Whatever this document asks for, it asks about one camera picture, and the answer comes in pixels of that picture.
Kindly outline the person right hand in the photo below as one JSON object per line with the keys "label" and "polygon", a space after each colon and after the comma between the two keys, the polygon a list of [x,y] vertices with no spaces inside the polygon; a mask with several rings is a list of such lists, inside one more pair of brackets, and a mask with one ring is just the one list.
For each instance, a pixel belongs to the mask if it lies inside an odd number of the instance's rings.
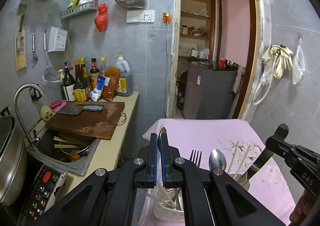
{"label": "person right hand", "polygon": [[309,214],[316,199],[317,197],[315,197],[312,193],[304,190],[296,204],[296,207],[290,215],[290,222],[300,225],[301,221]]}

